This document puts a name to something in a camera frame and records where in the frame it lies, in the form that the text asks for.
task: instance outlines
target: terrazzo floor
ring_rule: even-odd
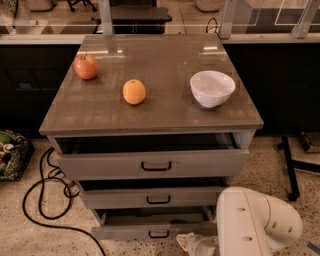
[[[39,162],[42,154],[50,148],[46,139],[31,140],[35,152],[22,179],[18,182],[0,183],[0,255],[6,256],[56,256],[56,255],[102,255],[92,239],[83,233],[51,229],[38,226],[23,214],[22,201],[28,189],[40,180]],[[284,154],[278,149],[279,137],[254,137],[249,148],[250,155],[239,176],[232,185],[250,188],[262,193],[287,200],[289,191]],[[308,160],[320,164],[319,154],[305,153],[295,137],[289,138],[292,157],[296,160]],[[44,175],[52,170],[45,162]],[[283,249],[274,255],[319,255],[308,247],[308,243],[320,247],[320,177],[318,174],[296,170],[300,197],[290,204],[300,213],[304,231],[297,244]],[[70,211],[58,220],[45,220],[37,210],[40,187],[37,187],[26,201],[27,212],[33,219],[49,225],[66,225],[91,231],[98,226],[93,213],[86,209],[79,197],[73,201]],[[58,215],[67,205],[63,196],[63,186],[57,182],[47,182],[44,193],[43,211],[49,216]],[[217,245],[217,238],[212,237]],[[183,252],[174,238],[152,241],[99,241],[106,255],[111,256],[183,256]]]

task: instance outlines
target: drawer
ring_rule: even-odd
[[[82,192],[80,196],[85,206],[90,209],[201,206],[215,205],[223,189],[223,187],[112,189]]]
[[[55,140],[63,154],[195,151],[227,149],[236,145],[231,133],[123,134],[58,137]]]
[[[236,176],[247,149],[66,154],[57,160],[69,179],[137,179]]]
[[[161,239],[188,232],[217,235],[213,206],[99,210],[94,213],[101,222],[100,227],[92,228],[97,239]]]

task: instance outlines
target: white bowl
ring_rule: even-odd
[[[213,108],[226,102],[234,92],[233,79],[218,71],[201,71],[190,79],[194,98],[204,107]]]

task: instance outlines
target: orange fruit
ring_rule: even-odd
[[[123,97],[131,105],[140,104],[146,97],[146,89],[144,84],[137,80],[131,79],[123,86]]]

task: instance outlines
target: electrical cord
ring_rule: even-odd
[[[89,236],[96,244],[97,246],[99,247],[101,253],[103,256],[106,256],[103,248],[101,247],[101,245],[99,244],[98,240],[93,236],[91,235],[90,233],[88,233],[87,231],[85,230],[82,230],[82,229],[79,229],[79,228],[74,228],[74,227],[68,227],[68,226],[57,226],[57,225],[50,225],[50,224],[45,224],[45,223],[41,223],[39,221],[36,221],[34,220],[27,212],[26,210],[26,201],[27,201],[27,198],[29,196],[29,194],[39,185],[41,185],[41,191],[40,191],[40,196],[39,196],[39,200],[38,200],[38,210],[41,214],[41,216],[45,219],[48,219],[48,220],[55,220],[55,219],[58,219],[58,218],[61,218],[62,216],[64,216],[71,208],[72,206],[72,200],[77,197],[79,195],[79,192],[77,192],[76,194],[72,195],[72,192],[71,192],[71,187],[74,186],[74,182],[70,182],[70,183],[67,183],[66,181],[64,181],[62,178],[59,178],[57,177],[57,175],[59,174],[63,174],[63,172],[60,170],[59,166],[56,166],[56,165],[53,165],[52,163],[50,163],[50,156],[51,154],[54,152],[54,149],[53,148],[49,148],[46,152],[44,152],[44,154],[41,156],[41,159],[40,159],[40,175],[41,175],[41,180],[36,182],[35,184],[33,184],[31,186],[31,188],[29,188],[29,190],[27,191],[27,193],[25,194],[24,198],[23,198],[23,202],[22,202],[22,209],[23,209],[23,213],[24,215],[31,221],[33,222],[34,224],[36,225],[39,225],[39,226],[42,226],[42,227],[46,227],[46,228],[54,228],[54,229],[64,229],[64,230],[73,230],[73,231],[76,231],[76,232],[80,232],[80,233],[83,233],[87,236]],[[44,174],[43,174],[43,168],[42,168],[42,165],[43,165],[43,161],[45,159],[45,157],[47,157],[47,164],[52,167],[53,169],[49,172],[48,174],[48,178],[45,178],[44,177]],[[48,182],[48,181],[57,181],[57,182],[60,182],[64,185],[64,195],[68,198],[69,202],[68,202],[68,205],[67,207],[65,208],[65,210],[57,215],[57,216],[53,216],[53,217],[49,217],[47,215],[45,215],[42,211],[42,202],[43,202],[43,194],[44,194],[44,190],[45,190],[45,183]]]
[[[12,21],[13,22],[12,27],[14,29],[16,28],[16,25],[14,23],[15,23],[15,19],[17,18],[18,10],[19,10],[19,0],[16,0],[16,6],[15,6],[15,10],[14,10],[14,14],[13,14],[13,21]]]
[[[209,25],[211,23],[211,21],[214,21],[215,22],[215,27],[214,28],[214,33],[218,33],[218,22],[215,18],[211,18],[208,23],[207,23],[207,26],[206,26],[206,33],[209,32],[209,30],[213,29],[213,28],[209,28]]]

